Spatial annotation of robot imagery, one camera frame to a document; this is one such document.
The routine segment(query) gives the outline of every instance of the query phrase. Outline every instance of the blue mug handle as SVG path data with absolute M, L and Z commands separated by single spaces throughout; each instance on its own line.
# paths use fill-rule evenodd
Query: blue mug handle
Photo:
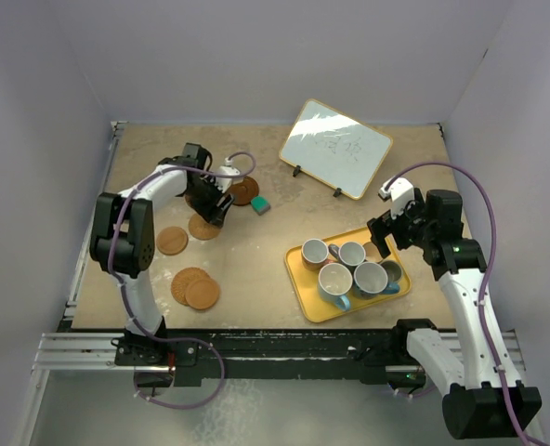
M 351 309 L 351 302 L 346 295 L 340 295 L 334 301 L 334 304 L 342 311 L 349 311 Z
M 331 253 L 331 256 L 333 256 L 337 260 L 337 262 L 341 261 L 341 256 L 339 255 L 339 246 L 331 243 L 329 245 L 329 253 Z
M 396 282 L 391 282 L 386 288 L 380 293 L 381 295 L 395 295 L 400 291 L 399 284 Z

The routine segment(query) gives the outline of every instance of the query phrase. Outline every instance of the tray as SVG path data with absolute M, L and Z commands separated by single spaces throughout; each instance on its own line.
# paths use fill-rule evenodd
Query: tray
M 358 242 L 362 245 L 369 243 L 366 246 L 367 260 L 371 262 L 380 262 L 382 257 L 378 254 L 378 250 L 370 242 L 370 232 L 368 228 L 361 228 L 358 230 L 351 230 L 350 232 L 344 232 L 333 237 L 323 239 L 327 244 L 334 243 L 341 245 L 345 242 Z M 308 271 L 302 265 L 302 246 L 296 246 L 290 249 L 285 255 L 285 265 L 292 279 L 292 284 L 295 288 L 295 295 L 300 301 L 300 306 L 304 312 L 306 319 L 312 322 L 324 322 L 333 318 L 337 318 L 344 314 L 358 311 L 362 308 L 367 308 L 372 305 L 387 302 L 387 300 L 396 299 L 402 295 L 406 295 L 412 289 L 412 281 L 407 274 L 407 271 L 403 267 L 401 260 L 393 246 L 393 243 L 389 243 L 390 256 L 386 259 L 395 260 L 403 268 L 403 277 L 399 281 L 399 292 L 395 295 L 380 295 L 374 299 L 362 300 L 353 295 L 353 292 L 349 292 L 347 297 L 351 301 L 351 310 L 342 311 L 335 305 L 328 302 L 324 302 L 319 296 L 317 290 L 317 280 L 319 277 L 318 271 Z

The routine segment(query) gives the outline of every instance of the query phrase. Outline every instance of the round wooden coaster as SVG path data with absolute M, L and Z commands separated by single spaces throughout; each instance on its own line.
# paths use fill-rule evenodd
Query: round wooden coaster
M 160 253 L 166 256 L 175 256 L 184 251 L 189 244 L 189 234 L 178 226 L 171 226 L 159 233 L 155 244 Z
M 219 284 L 205 277 L 189 283 L 186 289 L 186 301 L 195 309 L 208 309 L 219 299 Z
M 188 305 L 186 301 L 186 289 L 191 282 L 202 278 L 208 278 L 204 269 L 200 268 L 184 268 L 174 276 L 172 279 L 172 286 L 170 291 L 172 292 L 172 297 L 182 305 Z
M 199 240 L 211 240 L 214 239 L 221 229 L 210 225 L 203 220 L 201 216 L 195 214 L 189 220 L 189 232 L 192 237 Z
M 245 177 L 242 182 L 232 184 L 228 189 L 228 193 L 234 195 L 236 206 L 246 206 L 258 195 L 258 183 L 252 177 Z

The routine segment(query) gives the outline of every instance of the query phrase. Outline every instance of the wall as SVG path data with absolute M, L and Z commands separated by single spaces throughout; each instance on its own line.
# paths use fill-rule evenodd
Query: wall
M 492 296 L 503 328 L 517 328 L 550 440 L 550 1 L 513 4 L 446 128 L 451 159 L 493 200 Z M 473 233 L 486 242 L 487 213 L 458 179 Z
M 0 0 L 0 445 L 62 314 L 111 129 L 44 0 Z
M 449 116 L 510 0 L 50 0 L 112 119 Z

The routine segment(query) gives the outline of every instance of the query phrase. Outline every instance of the green sponge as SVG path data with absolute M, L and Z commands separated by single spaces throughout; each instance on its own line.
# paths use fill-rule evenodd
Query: green sponge
M 265 214 L 271 208 L 271 205 L 268 203 L 268 201 L 260 195 L 256 195 L 256 197 L 250 201 L 250 205 L 253 206 L 255 212 L 260 216 Z

